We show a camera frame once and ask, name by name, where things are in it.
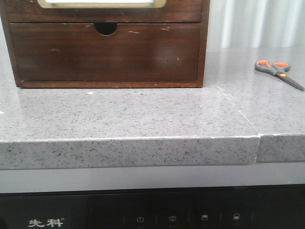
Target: white wall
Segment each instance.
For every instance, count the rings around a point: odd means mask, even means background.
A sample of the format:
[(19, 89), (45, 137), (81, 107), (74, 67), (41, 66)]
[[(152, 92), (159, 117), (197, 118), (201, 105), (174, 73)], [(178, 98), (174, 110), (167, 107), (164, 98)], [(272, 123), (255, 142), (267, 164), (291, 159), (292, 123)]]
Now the white wall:
[(305, 47), (305, 0), (211, 0), (207, 49)]

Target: dark wood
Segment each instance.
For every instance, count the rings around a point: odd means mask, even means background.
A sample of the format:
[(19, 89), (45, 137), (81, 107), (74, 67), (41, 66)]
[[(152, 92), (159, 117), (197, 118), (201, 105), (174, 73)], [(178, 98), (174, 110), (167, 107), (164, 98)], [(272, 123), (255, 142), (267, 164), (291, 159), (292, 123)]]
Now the dark wood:
[(199, 49), (200, 51), (199, 51), (198, 74), (197, 74), (197, 80), (198, 80), (199, 86), (201, 86), (201, 87), (203, 86), (210, 0), (203, 0), (202, 4), (203, 4), (203, 7), (202, 7), (203, 11), (202, 11), (201, 29), (200, 29), (200, 49)]
[(196, 81), (200, 24), (10, 24), (23, 81)]
[(0, 0), (0, 16), (1, 16), (1, 22), (3, 26), (3, 31), (5, 35), (6, 45), (8, 47), (9, 56), (10, 56), (10, 63), (12, 66), (15, 83), (17, 87), (21, 87), (21, 81), (20, 81), (20, 74), (17, 66), (17, 60), (14, 50), (14, 45), (12, 42), (11, 34), (10, 34), (10, 27), (7, 20), (7, 15), (4, 7), (4, 0)]
[(198, 82), (22, 81), (23, 88), (174, 88), (200, 87)]
[(37, 0), (5, 0), (9, 22), (201, 22), (200, 0), (167, 0), (160, 9), (43, 9)]

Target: wooden drawer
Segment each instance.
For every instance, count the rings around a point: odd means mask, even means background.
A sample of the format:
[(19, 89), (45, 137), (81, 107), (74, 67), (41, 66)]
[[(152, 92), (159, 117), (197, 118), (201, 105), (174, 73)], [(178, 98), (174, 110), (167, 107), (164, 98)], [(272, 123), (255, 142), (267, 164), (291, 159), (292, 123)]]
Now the wooden drawer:
[(201, 22), (202, 14), (200, 0), (167, 0), (159, 9), (44, 9), (37, 0), (0, 1), (8, 22)]
[(197, 80), (200, 24), (118, 24), (103, 36), (104, 24), (10, 24), (20, 79)]

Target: countertop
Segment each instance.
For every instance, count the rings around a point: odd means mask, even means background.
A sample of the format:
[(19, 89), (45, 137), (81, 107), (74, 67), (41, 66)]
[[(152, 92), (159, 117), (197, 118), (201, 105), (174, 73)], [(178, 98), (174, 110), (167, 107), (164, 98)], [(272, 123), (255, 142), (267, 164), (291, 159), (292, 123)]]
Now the countertop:
[(0, 32), (0, 169), (305, 161), (305, 93), (254, 70), (305, 48), (207, 52), (204, 88), (19, 89)]

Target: drawer finger hole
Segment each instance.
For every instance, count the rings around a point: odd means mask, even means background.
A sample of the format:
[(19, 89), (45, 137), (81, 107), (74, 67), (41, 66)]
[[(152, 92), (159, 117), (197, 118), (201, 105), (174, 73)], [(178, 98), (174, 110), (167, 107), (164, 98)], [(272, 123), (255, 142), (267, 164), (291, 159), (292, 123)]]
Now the drawer finger hole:
[(118, 27), (118, 23), (115, 22), (95, 22), (94, 23), (95, 30), (103, 35), (110, 36), (114, 34), (116, 28)]

